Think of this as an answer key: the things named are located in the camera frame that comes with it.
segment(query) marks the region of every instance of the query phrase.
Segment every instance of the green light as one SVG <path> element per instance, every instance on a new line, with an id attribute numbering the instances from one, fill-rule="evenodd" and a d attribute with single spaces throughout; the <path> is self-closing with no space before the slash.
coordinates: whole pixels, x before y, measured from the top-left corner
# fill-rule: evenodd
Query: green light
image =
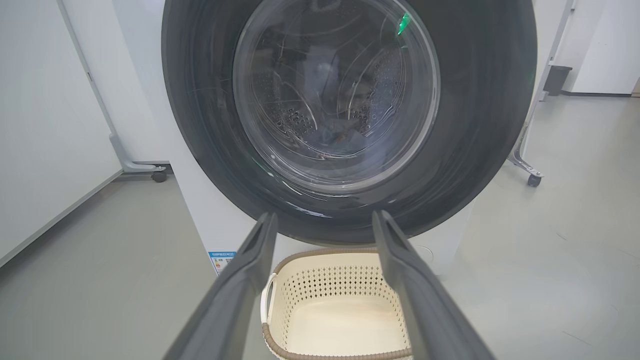
<path id="1" fill-rule="evenodd" d="M 411 22 L 411 17 L 409 16 L 409 14 L 405 14 L 404 16 L 402 16 L 402 19 L 400 20 L 400 24 L 398 25 L 398 35 L 400 35 L 404 29 L 406 28 L 407 25 L 409 25 L 409 23 Z"/>

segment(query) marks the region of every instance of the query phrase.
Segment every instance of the white plastic laundry basket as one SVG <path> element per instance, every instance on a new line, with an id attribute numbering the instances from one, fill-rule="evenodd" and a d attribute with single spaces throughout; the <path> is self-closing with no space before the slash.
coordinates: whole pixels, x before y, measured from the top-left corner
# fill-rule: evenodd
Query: white plastic laundry basket
<path id="1" fill-rule="evenodd" d="M 411 359 L 400 301 L 375 250 L 284 259 L 262 291 L 260 317 L 267 346 L 280 359 Z"/>

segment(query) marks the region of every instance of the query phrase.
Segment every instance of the washing machine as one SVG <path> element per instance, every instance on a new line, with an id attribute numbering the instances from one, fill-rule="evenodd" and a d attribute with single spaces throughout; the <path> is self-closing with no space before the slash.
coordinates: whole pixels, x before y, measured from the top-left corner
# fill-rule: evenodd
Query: washing machine
<path id="1" fill-rule="evenodd" d="M 374 246 L 376 210 L 446 273 L 531 101 L 530 1 L 113 4 L 218 273 L 265 212 L 277 264 Z"/>

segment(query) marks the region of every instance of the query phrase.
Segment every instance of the white wall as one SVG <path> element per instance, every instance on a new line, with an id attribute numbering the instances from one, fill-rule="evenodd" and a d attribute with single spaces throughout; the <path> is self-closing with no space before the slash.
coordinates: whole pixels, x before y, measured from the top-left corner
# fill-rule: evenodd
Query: white wall
<path id="1" fill-rule="evenodd" d="M 111 0 L 63 0 L 94 82 L 133 161 L 166 163 Z"/>
<path id="2" fill-rule="evenodd" d="M 53 0 L 0 2 L 0 265 L 122 170 Z"/>
<path id="3" fill-rule="evenodd" d="M 569 15 L 554 59 L 554 65 L 573 68 L 564 82 L 563 90 L 573 91 L 573 84 L 606 3 L 607 0 L 575 0 L 575 10 Z"/>
<path id="4" fill-rule="evenodd" d="M 640 78 L 640 1 L 609 0 L 572 92 L 631 94 Z"/>

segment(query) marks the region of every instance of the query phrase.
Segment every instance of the energy label sticker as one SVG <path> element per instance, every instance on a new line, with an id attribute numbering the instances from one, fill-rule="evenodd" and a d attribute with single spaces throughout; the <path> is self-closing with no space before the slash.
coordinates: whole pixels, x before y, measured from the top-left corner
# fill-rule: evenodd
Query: energy label sticker
<path id="1" fill-rule="evenodd" d="M 218 276 L 222 274 L 222 270 L 225 269 L 235 255 L 235 251 L 209 251 L 211 263 L 213 264 L 213 268 L 216 269 Z"/>

